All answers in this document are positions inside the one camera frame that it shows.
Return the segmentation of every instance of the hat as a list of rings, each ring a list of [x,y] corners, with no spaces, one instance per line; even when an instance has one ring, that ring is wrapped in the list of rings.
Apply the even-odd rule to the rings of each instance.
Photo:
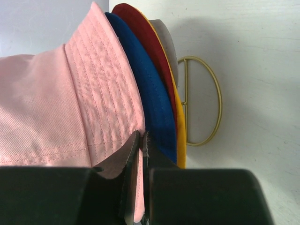
[[[128,25],[152,60],[170,98],[177,129],[177,110],[171,71],[164,50],[158,41],[151,24],[142,13],[126,3],[116,5],[113,8],[112,13],[118,15]]]
[[[185,168],[187,139],[184,113],[181,106],[181,100],[177,92],[176,84],[172,75],[172,70],[170,68],[160,39],[147,18],[136,8],[126,3],[121,3],[116,5],[113,8],[112,12],[120,16],[130,27],[130,29],[139,39],[148,55],[152,59],[158,72],[161,71],[161,73],[163,73],[164,75],[170,74],[175,96],[175,107],[177,115],[177,165],[180,168]]]
[[[149,55],[127,24],[117,15],[105,13],[121,42],[133,70],[150,131],[158,148],[177,162],[176,130],[168,94]]]
[[[96,3],[65,45],[0,58],[0,165],[91,167],[135,130],[145,131],[140,94]],[[139,157],[136,202],[143,202]]]
[[[161,20],[149,20],[154,28],[169,61],[176,86],[178,85],[178,62],[176,51],[169,30]]]

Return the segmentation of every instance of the pink cap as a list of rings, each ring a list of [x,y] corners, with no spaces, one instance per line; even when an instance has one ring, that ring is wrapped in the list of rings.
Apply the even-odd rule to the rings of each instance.
[[[67,44],[0,58],[0,165],[94,166],[135,130],[145,131],[139,91],[96,3]],[[144,212],[139,157],[135,221]]]

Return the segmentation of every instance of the blue cap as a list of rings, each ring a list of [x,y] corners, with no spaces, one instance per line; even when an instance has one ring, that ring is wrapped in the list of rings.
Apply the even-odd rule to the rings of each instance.
[[[146,131],[157,147],[175,164],[177,140],[171,103],[160,76],[146,50],[127,24],[117,15],[105,13],[126,53],[139,89]]]

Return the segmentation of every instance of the stitching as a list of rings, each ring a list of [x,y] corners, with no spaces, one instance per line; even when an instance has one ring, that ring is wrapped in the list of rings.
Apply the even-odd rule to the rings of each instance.
[[[39,162],[33,162],[33,163],[24,164],[24,165],[31,165],[31,164],[43,163],[43,162],[51,162],[51,161],[56,161],[56,160],[66,159],[66,158],[71,158],[71,157],[76,157],[76,156],[85,156],[85,154],[74,155],[74,156],[67,156],[67,157],[61,157],[61,158],[54,158],[54,159],[50,159],[50,160],[42,160],[42,161],[39,161]]]
[[[117,29],[117,31],[118,31],[119,37],[126,38],[126,37],[124,36],[124,33],[122,33],[122,32],[120,31],[119,28]],[[133,59],[134,59],[134,60],[139,60],[139,62],[143,65],[143,61],[141,61],[140,58],[137,59],[137,58],[133,55]],[[137,71],[138,71],[139,74],[142,74],[142,72],[141,72],[141,70],[140,70],[139,67],[137,67],[136,69],[137,69]],[[162,96],[158,93],[158,91],[157,91],[157,86],[154,85],[153,77],[152,77],[152,76],[147,76],[147,78],[144,78],[144,76],[141,76],[141,78],[142,78],[143,80],[148,79],[148,83],[149,83],[149,85],[152,86],[152,89],[153,89],[153,92],[152,92],[152,93],[155,93],[155,94],[157,95],[157,97],[158,97],[157,104],[160,105],[160,106],[162,106],[162,105],[163,105]],[[150,101],[151,101],[151,103],[153,103],[153,94],[150,95]],[[159,113],[159,114],[158,114],[157,108],[156,108],[156,107],[153,108],[153,112],[154,112],[155,118],[157,118],[158,115],[160,115],[160,116],[162,116],[162,117],[164,118],[164,121],[167,121],[166,115],[167,115],[168,113],[166,112],[166,110],[165,110],[164,107],[161,107],[161,109],[162,109],[162,113]],[[157,130],[158,127],[156,126],[156,124],[154,124],[155,126],[152,125],[151,127],[152,127],[152,128],[155,128],[155,129]],[[167,127],[167,128],[170,128],[170,125],[171,125],[171,124],[169,124],[169,123],[165,123],[165,124],[164,124],[164,126]],[[166,129],[161,129],[161,132],[163,132],[164,135],[168,135]],[[161,142],[159,141],[159,144],[163,144],[163,146],[165,146],[167,149],[169,149],[169,147],[170,147],[170,143],[169,143],[169,142],[162,142],[162,143],[161,143]]]
[[[140,168],[138,169],[138,176],[141,176],[141,169]],[[140,195],[140,191],[141,191],[140,185],[141,185],[140,184],[140,180],[138,180],[137,190],[136,190],[137,197],[135,199],[135,210],[136,211],[138,210],[139,201],[140,201],[140,196],[139,196]]]
[[[53,149],[60,149],[60,148],[63,148],[63,147],[67,147],[67,146],[71,146],[71,145],[78,145],[78,144],[82,144],[83,142],[79,142],[79,143],[74,143],[74,144],[67,144],[67,145],[61,145],[59,147],[54,147],[54,148],[47,148],[47,149],[38,149],[36,151],[43,151],[43,150],[53,150]],[[23,155],[23,153],[18,153],[18,154],[10,154],[10,155],[7,155],[6,157],[9,157],[9,156],[19,156],[19,155]]]
[[[93,45],[93,43],[92,43],[92,41],[91,41],[91,39],[90,39],[90,37],[89,37],[89,35],[88,35],[88,33],[87,33],[87,37],[88,37],[88,39],[89,39],[91,45],[93,46],[93,48],[95,48],[94,45]],[[89,55],[89,57],[90,57],[90,60],[91,60],[91,62],[92,62],[92,65],[93,65],[93,69],[94,69],[94,71],[95,71],[95,74],[97,74],[96,67],[95,67],[95,63],[94,63],[94,61],[92,60],[92,58],[91,58],[90,55]],[[101,60],[99,60],[99,62],[100,62],[100,66],[101,66],[102,70],[104,71],[103,64],[102,64]],[[102,92],[102,89],[101,89],[99,77],[98,77],[98,76],[96,76],[96,77],[97,77],[97,82],[98,82],[99,87],[100,87],[101,97],[103,97],[103,92]],[[116,105],[115,105],[115,103],[114,103],[114,101],[113,101],[113,95],[112,95],[112,92],[111,92],[110,87],[109,87],[109,85],[108,85],[108,80],[107,80],[106,76],[104,76],[104,78],[105,78],[105,82],[107,83],[107,86],[108,86],[108,91],[109,91],[110,97],[111,97],[111,99],[112,99],[112,104],[113,104],[113,106],[114,106],[114,111],[115,111],[116,114],[117,114],[117,111],[116,111]],[[106,116],[108,117],[107,107],[105,107],[105,112],[106,112]],[[117,121],[118,121],[118,125],[119,125],[119,128],[120,128],[121,126],[120,126],[120,122],[119,122],[119,117],[118,117],[118,116],[117,116]],[[109,128],[110,128],[110,131],[111,131],[111,132],[110,132],[111,141],[113,141],[113,136],[112,136],[112,132],[113,132],[113,131],[112,131],[111,126],[109,126]],[[120,139],[122,139],[120,129],[118,129],[118,130],[119,130]]]
[[[94,24],[92,23],[92,21],[91,21],[91,19],[87,16],[87,18],[88,18],[88,20],[90,21],[90,23],[91,23],[91,25],[92,25],[92,27],[93,27],[93,29],[96,31],[96,34],[97,34],[97,36],[99,37],[99,34],[98,34],[98,32],[97,32],[97,30],[96,30],[96,28],[95,28],[95,26],[94,26]],[[102,24],[98,21],[98,19],[96,18],[96,21],[98,22],[98,24],[99,24],[99,26],[102,28],[102,31],[103,31],[103,33],[104,34],[106,34],[106,37],[107,37],[107,39],[109,40],[109,42],[111,43],[111,41],[110,41],[110,39],[108,38],[108,35],[107,35],[107,33],[106,33],[106,30],[103,28],[103,26],[102,26]],[[110,63],[111,63],[111,65],[112,65],[112,67],[113,67],[113,70],[114,70],[114,73],[115,73],[115,69],[114,69],[114,66],[113,66],[113,64],[112,64],[112,61],[111,61],[111,58],[110,57],[108,57],[108,59],[109,59],[109,61],[110,61]],[[117,60],[117,63],[118,63],[118,65],[119,65],[119,67],[122,69],[122,67],[121,67],[121,65],[120,65],[120,61],[119,60]],[[129,98],[130,98],[130,102],[131,102],[131,105],[132,105],[132,107],[134,108],[134,104],[133,104],[133,100],[132,100],[132,96],[130,95],[130,92],[129,92],[129,87],[128,87],[128,83],[127,83],[127,79],[125,79],[125,84],[126,84],[126,87],[127,87],[127,92],[129,93]],[[136,117],[136,113],[135,113],[135,110],[133,110],[133,113],[134,113],[134,117],[135,117],[135,122],[136,122],[136,126],[137,126],[137,123],[138,123],[138,120],[137,120],[137,117]],[[128,122],[128,124],[129,124],[129,119],[128,119],[128,115],[127,115],[127,113],[126,113],[126,118],[127,118],[127,122]]]
[[[110,144],[113,144],[113,143],[116,143],[118,141],[124,141],[124,140],[128,140],[128,138],[124,138],[124,139],[120,139],[120,140],[117,140],[117,141],[112,141],[112,142],[105,142],[105,143],[98,143],[98,144],[89,144],[88,146],[95,146],[95,145],[104,145],[104,144],[107,144],[107,143],[110,143]]]
[[[84,149],[77,149],[77,150],[70,150],[70,151],[64,151],[64,152],[60,152],[60,153],[52,153],[52,154],[45,154],[45,155],[41,155],[41,156],[37,156],[37,157],[31,157],[30,159],[34,159],[34,158],[41,158],[44,156],[53,156],[53,155],[60,155],[60,154],[65,154],[65,153],[69,153],[69,152],[75,152],[75,151],[82,151],[82,150],[86,150],[86,148]],[[0,163],[9,163],[9,162],[20,162],[20,161],[24,161],[25,159],[18,159],[18,160],[10,160],[10,161],[0,161]]]
[[[107,53],[107,55],[109,56],[109,54],[108,54],[108,51],[107,51],[107,49],[106,49],[106,46],[105,46],[105,44],[103,43],[103,41],[102,41],[102,38],[98,35],[98,32],[96,31],[96,29],[95,29],[95,27],[93,26],[93,24],[92,24],[92,22],[91,22],[91,20],[89,19],[89,17],[87,17],[88,18],[88,20],[89,20],[89,22],[90,22],[90,24],[92,25],[92,27],[94,28],[94,30],[95,30],[95,32],[96,32],[96,35],[98,36],[98,38],[99,38],[99,40],[101,41],[101,43],[102,43],[102,46],[104,47],[104,49],[105,49],[105,51],[106,51],[106,53]],[[88,36],[88,38],[89,38],[89,40],[90,40],[90,43],[92,44],[92,46],[94,47],[94,45],[93,45],[93,43],[92,43],[92,41],[91,41],[91,39],[90,39],[90,37]],[[114,72],[114,74],[116,75],[116,71],[114,70],[114,67],[113,67],[113,64],[112,64],[112,61],[111,61],[111,58],[110,57],[108,57],[108,59],[109,59],[109,61],[110,61],[110,63],[111,63],[111,66],[112,66],[112,69],[113,69],[113,72]],[[120,86],[119,86],[119,83],[117,82],[117,80],[116,80],[116,83],[117,83],[117,86],[118,86],[118,91],[119,91],[119,94],[120,94],[120,97],[121,97],[121,99],[122,99],[122,104],[123,104],[123,106],[124,106],[124,109],[125,109],[125,104],[124,104],[124,99],[123,99],[123,96],[122,96],[122,94],[121,94],[121,91],[120,91]],[[129,128],[129,119],[128,119],[128,115],[127,115],[127,113],[125,113],[125,115],[126,115],[126,119],[127,119],[127,124],[128,124],[128,128]],[[117,120],[118,120],[118,125],[119,125],[119,127],[121,127],[120,126],[120,120],[119,120],[119,117],[117,117]],[[120,133],[120,139],[122,139],[122,134],[121,134],[121,130],[119,130],[119,133]]]
[[[131,12],[134,12],[134,9],[133,8],[129,8],[128,9],[129,11],[131,11]],[[134,18],[132,18],[132,17],[128,17],[128,16],[126,16],[126,19],[128,19],[129,21],[132,21],[132,20],[134,20]],[[145,32],[145,28],[142,26],[141,27],[141,30],[142,31],[144,31]],[[150,32],[151,33],[151,35],[153,36],[153,37],[155,37],[154,38],[154,40],[157,40],[157,36],[156,36],[156,34],[155,33],[153,33],[153,32]],[[159,51],[161,51],[163,54],[164,54],[164,50],[163,50],[163,47],[161,46],[161,44],[160,44],[160,42],[158,41],[156,41],[156,44],[158,44],[158,46],[159,46]],[[164,61],[164,63],[168,63],[168,61],[167,61],[167,58],[166,58],[166,55],[165,55],[165,57],[162,57],[162,60]],[[162,72],[164,72],[164,71],[167,71],[167,74],[169,74],[170,73],[170,70],[166,70],[164,67],[161,67],[161,64],[159,64],[159,66],[160,66],[160,69],[161,69],[161,71]],[[164,82],[165,82],[165,84],[167,84],[166,83],[166,79],[165,79],[165,77],[163,76],[163,77],[161,77],[160,79],[162,79]],[[168,86],[168,85],[166,85],[166,93],[167,93],[167,95],[169,96],[169,92],[168,92],[168,90],[170,89],[170,87]]]
[[[73,40],[74,40],[74,43],[75,43],[76,48],[77,48],[77,43],[76,43],[74,37],[73,37]],[[94,141],[95,141],[95,137],[94,137],[93,130],[92,130],[92,128],[91,128],[92,125],[91,125],[91,122],[90,122],[90,115],[89,115],[89,113],[88,113],[88,110],[86,109],[86,102],[85,102],[84,97],[83,97],[83,90],[82,90],[81,82],[80,82],[80,79],[79,79],[79,73],[78,73],[78,69],[77,69],[77,64],[75,63],[74,53],[73,53],[71,44],[70,44],[70,51],[71,51],[71,54],[72,54],[73,62],[74,62],[74,64],[75,64],[76,72],[77,72],[77,74],[78,74],[78,76],[76,76],[76,79],[77,79],[77,81],[78,81],[78,83],[79,83],[79,90],[80,90],[80,93],[81,93],[81,96],[82,96],[82,99],[83,99],[85,112],[86,112],[86,114],[88,115],[87,118],[88,118],[88,122],[89,122],[90,129],[91,129],[92,136],[93,136],[93,142],[94,142]]]
[[[76,86],[75,86],[75,76],[78,76],[78,74],[76,74],[76,72],[73,71],[72,68],[71,68],[70,58],[68,57],[68,54],[66,52],[66,48],[71,48],[70,42],[68,44],[64,45],[63,51],[64,51],[64,54],[65,54],[66,63],[68,65],[68,69],[69,69],[69,72],[70,72],[70,75],[71,75],[74,92],[76,94],[77,105],[78,105],[78,109],[79,109],[79,112],[80,112],[80,117],[81,117],[81,122],[82,122],[84,137],[85,137],[85,142],[83,142],[83,143],[85,143],[85,145],[87,145],[88,144],[87,143],[87,135],[86,135],[86,132],[85,132],[85,127],[84,127],[84,122],[83,122],[84,121],[84,118],[83,118],[84,117],[84,112],[83,112],[82,107],[79,106],[80,95],[79,95],[78,91],[76,91]],[[87,150],[87,153],[89,155],[89,161],[91,162],[90,151]]]
[[[92,43],[92,41],[91,41],[91,39],[90,39],[90,37],[88,36],[88,39],[89,39],[89,41],[90,41],[90,43],[91,43],[91,45],[93,46],[93,48],[95,49],[95,46],[93,45],[93,43]],[[102,61],[101,60],[99,60],[99,62],[100,62],[100,66],[101,66],[101,68],[102,68],[102,70],[104,71],[104,67],[103,67],[103,64],[102,64]],[[123,100],[123,97],[122,97],[122,95],[121,95],[121,92],[120,92],[120,87],[119,87],[119,84],[117,83],[117,86],[118,86],[118,91],[119,91],[119,94],[120,94],[120,96],[121,96],[121,98],[122,98],[122,100]],[[114,106],[114,111],[115,111],[115,113],[117,114],[117,111],[116,111],[116,105],[115,105],[115,103],[114,103],[114,101],[113,101],[113,95],[112,95],[112,93],[111,93],[111,90],[110,90],[110,86],[108,85],[108,91],[109,91],[109,93],[110,93],[110,96],[112,97],[112,103],[113,103],[113,106]],[[122,134],[121,134],[121,125],[120,125],[120,119],[119,119],[119,117],[117,116],[117,122],[118,122],[118,125],[119,125],[119,139],[121,139],[122,140]]]
[[[75,38],[74,38],[73,40],[74,40],[74,43],[75,43],[77,52],[78,52],[79,57],[80,57],[80,61],[81,61],[81,63],[84,65],[84,66],[83,66],[83,69],[84,69],[85,73],[83,73],[83,75],[85,75],[85,78],[86,78],[86,80],[88,81],[88,84],[89,84],[89,87],[90,87],[90,81],[89,81],[88,76],[87,76],[87,73],[86,73],[85,64],[83,63],[83,59],[82,59],[81,54],[80,54],[80,52],[79,52],[78,45],[77,45],[77,42],[76,42]],[[95,99],[94,99],[93,92],[91,91],[91,88],[90,88],[90,92],[91,92],[91,95],[92,95],[92,99],[93,99],[94,103],[96,104],[96,101],[95,101]],[[90,131],[91,131],[92,137],[93,137],[93,143],[95,143],[95,135],[94,135],[93,128],[92,128],[92,125],[91,125],[91,122],[90,122],[90,115],[89,115],[89,113],[88,113],[88,111],[87,111],[86,108],[85,108],[85,111],[86,111],[86,113],[87,113],[87,115],[88,115],[88,120],[89,120],[89,124],[90,124]],[[95,151],[95,154],[96,154],[96,162],[98,163],[98,155],[97,155],[96,151]]]

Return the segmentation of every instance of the cotton twill fabric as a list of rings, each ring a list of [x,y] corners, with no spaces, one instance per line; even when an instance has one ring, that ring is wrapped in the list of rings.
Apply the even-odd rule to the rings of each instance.
[[[172,37],[161,20],[151,20],[152,29],[155,31],[157,38],[159,39],[161,46],[165,51],[172,74],[177,74],[178,76],[178,63],[176,58],[176,52],[173,45]],[[175,100],[176,100],[176,109],[177,109],[177,165],[180,168],[186,167],[186,155],[187,155],[187,137],[186,137],[186,126],[183,108],[181,105],[181,100],[177,91],[177,85],[175,81],[176,75],[172,79]]]
[[[0,59],[0,165],[91,167],[135,130],[145,131],[140,94],[96,3],[65,45]],[[140,151],[139,212],[144,209],[142,163]]]
[[[176,111],[176,127],[177,127],[177,165],[180,168],[185,168],[186,165],[186,132],[184,114],[181,106],[180,97],[177,92],[176,84],[172,75],[172,70],[167,60],[162,44],[159,40],[155,29],[147,18],[136,8],[121,3],[116,5],[112,13],[118,15],[130,27],[138,40],[141,42],[156,69],[160,75],[170,76],[172,83],[172,90],[175,97],[175,111]]]
[[[151,24],[136,8],[126,3],[116,5],[112,13],[118,15],[128,25],[152,60],[168,92],[177,130],[176,100],[170,68]]]
[[[158,148],[177,163],[176,129],[165,87],[149,55],[126,23],[117,15],[105,13],[127,55],[141,95],[146,131]]]

